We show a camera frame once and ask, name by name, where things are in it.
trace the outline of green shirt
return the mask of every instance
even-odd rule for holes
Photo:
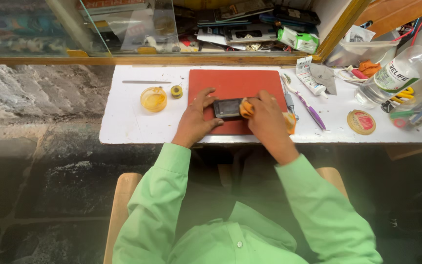
[[[175,227],[187,186],[191,151],[166,143],[129,203],[114,246],[114,264],[306,264],[281,226],[237,202],[227,221],[195,226],[179,241]],[[374,234],[349,201],[300,155],[275,166],[287,199],[322,263],[381,263]]]

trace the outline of red handle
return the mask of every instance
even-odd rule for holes
[[[360,79],[369,79],[366,75],[362,74],[362,72],[358,69],[352,69],[351,73],[354,74],[354,76],[360,78]]]

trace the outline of red mat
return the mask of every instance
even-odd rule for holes
[[[218,70],[191,69],[188,103],[190,104],[199,91],[206,87],[216,87],[211,95],[219,99],[233,99],[255,96],[264,89],[273,94],[283,112],[287,112],[281,79],[276,70]],[[204,119],[214,118],[211,106],[204,110]],[[224,125],[215,128],[211,134],[251,135],[246,120],[226,121]]]

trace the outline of purple toothbrush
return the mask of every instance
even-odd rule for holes
[[[301,100],[301,102],[305,105],[305,107],[307,108],[307,111],[310,113],[310,115],[312,116],[312,118],[315,120],[315,122],[317,122],[317,124],[323,129],[326,130],[325,124],[322,121],[322,119],[320,118],[320,116],[317,114],[317,112],[313,109],[312,106],[310,106],[307,101],[304,99],[304,97],[302,97],[302,94],[299,93],[298,91],[296,91],[295,89],[293,89],[289,83],[291,82],[291,78],[284,74],[281,74],[281,79],[284,82],[284,87],[285,89],[289,90],[290,92],[293,92],[297,95],[297,97],[299,98],[299,100]]]

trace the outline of cable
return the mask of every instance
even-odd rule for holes
[[[417,20],[414,22],[413,32],[416,30],[416,27],[418,27],[418,25],[419,25],[419,18],[417,18]]]
[[[342,71],[346,71],[348,72],[346,69],[341,69],[338,73],[343,77],[343,80],[349,80],[349,81],[353,81],[353,82],[359,82],[359,83],[363,83],[364,81],[367,81],[368,79],[354,79],[354,78],[350,78],[350,77],[346,77],[346,75],[341,74]]]
[[[401,39],[401,38],[403,38],[403,37],[405,37],[405,36],[409,35],[409,34],[410,34],[410,33],[412,33],[412,32],[413,32],[413,30],[410,30],[410,31],[408,31],[407,33],[405,33],[405,34],[403,34],[403,35],[399,36],[398,38],[396,38],[396,39],[394,39],[394,40],[392,40],[392,41],[397,41],[397,40],[399,40],[399,39]]]
[[[387,52],[384,54],[384,56],[382,56],[382,59],[380,59],[380,61],[378,61],[378,62],[376,62],[374,64],[377,64],[377,63],[380,63],[381,61],[383,61],[385,59],[385,56],[387,56]]]
[[[416,40],[416,36],[418,35],[418,32],[421,29],[421,26],[422,26],[422,21],[421,21],[421,24],[419,24],[418,30],[414,33],[413,40],[411,41],[411,45],[410,46],[413,46],[414,45],[414,42]]]

